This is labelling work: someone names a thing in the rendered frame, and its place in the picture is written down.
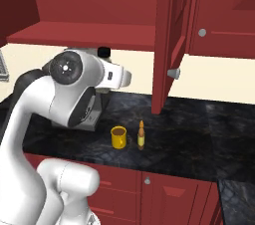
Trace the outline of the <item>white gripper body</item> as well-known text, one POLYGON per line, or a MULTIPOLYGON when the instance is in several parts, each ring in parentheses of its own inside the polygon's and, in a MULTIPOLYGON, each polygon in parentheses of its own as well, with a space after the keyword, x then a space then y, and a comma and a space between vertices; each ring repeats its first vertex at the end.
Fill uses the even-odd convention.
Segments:
POLYGON ((123 69, 123 76, 121 81, 121 87, 128 87, 131 82, 131 72, 123 69))

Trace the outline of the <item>yellow mug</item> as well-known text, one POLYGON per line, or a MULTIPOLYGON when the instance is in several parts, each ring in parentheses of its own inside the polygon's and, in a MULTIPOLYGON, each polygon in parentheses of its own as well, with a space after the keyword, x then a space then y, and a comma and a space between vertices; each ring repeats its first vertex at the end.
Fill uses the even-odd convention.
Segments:
POLYGON ((127 145, 127 130, 121 126, 117 125, 111 129, 112 136, 112 146, 115 149, 123 149, 127 145))

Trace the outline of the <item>yellow bottle with orange cap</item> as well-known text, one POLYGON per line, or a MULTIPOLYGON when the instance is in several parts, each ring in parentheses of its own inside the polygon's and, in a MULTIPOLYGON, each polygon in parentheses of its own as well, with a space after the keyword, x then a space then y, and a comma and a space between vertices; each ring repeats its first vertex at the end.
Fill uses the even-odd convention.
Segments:
POLYGON ((139 150, 143 150, 144 148, 144 124, 143 124, 143 120, 141 120, 139 122, 139 129, 138 129, 138 134, 137 134, 137 146, 139 148, 139 150))

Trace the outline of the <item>dark red open cabinet door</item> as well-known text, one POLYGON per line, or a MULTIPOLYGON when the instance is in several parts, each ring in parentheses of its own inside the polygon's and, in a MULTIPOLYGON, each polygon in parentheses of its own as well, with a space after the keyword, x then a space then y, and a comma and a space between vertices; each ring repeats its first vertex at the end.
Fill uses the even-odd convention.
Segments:
POLYGON ((9 36, 39 20, 36 0, 0 0, 0 48, 9 36))

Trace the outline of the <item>red narrow base cabinet door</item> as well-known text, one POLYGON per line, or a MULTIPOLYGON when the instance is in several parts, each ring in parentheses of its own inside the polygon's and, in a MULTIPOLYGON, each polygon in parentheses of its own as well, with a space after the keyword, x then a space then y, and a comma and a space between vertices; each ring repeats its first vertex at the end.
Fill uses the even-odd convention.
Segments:
POLYGON ((216 183, 209 189, 199 225, 223 225, 221 203, 216 183))

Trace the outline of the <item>red drawer front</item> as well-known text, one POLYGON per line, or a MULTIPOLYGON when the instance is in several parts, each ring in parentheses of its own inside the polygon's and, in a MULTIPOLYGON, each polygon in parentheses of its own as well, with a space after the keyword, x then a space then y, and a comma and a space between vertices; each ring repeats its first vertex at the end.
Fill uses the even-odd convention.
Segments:
POLYGON ((114 194, 113 196, 90 197, 90 207, 113 210, 114 215, 95 212, 102 225, 139 225, 134 194, 114 194))
POLYGON ((114 194, 134 194, 136 198, 139 197, 139 171, 81 161, 79 164, 94 168, 100 175, 100 181, 112 183, 112 186, 100 185, 97 192, 91 197, 113 196, 114 194))

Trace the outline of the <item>red open wall cabinet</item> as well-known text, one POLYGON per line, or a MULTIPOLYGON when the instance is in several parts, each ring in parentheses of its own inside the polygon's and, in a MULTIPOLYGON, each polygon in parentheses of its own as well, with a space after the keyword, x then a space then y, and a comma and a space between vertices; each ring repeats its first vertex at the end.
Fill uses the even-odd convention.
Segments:
POLYGON ((39 20, 9 35, 8 42, 154 50, 156 0, 36 0, 36 5, 39 20))

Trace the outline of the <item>red closed wall cabinet door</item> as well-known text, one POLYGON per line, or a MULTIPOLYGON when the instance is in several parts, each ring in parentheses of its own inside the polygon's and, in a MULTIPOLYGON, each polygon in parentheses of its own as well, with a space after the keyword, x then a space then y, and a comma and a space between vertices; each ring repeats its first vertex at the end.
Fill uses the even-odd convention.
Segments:
POLYGON ((196 0, 189 54, 255 59, 255 0, 196 0))

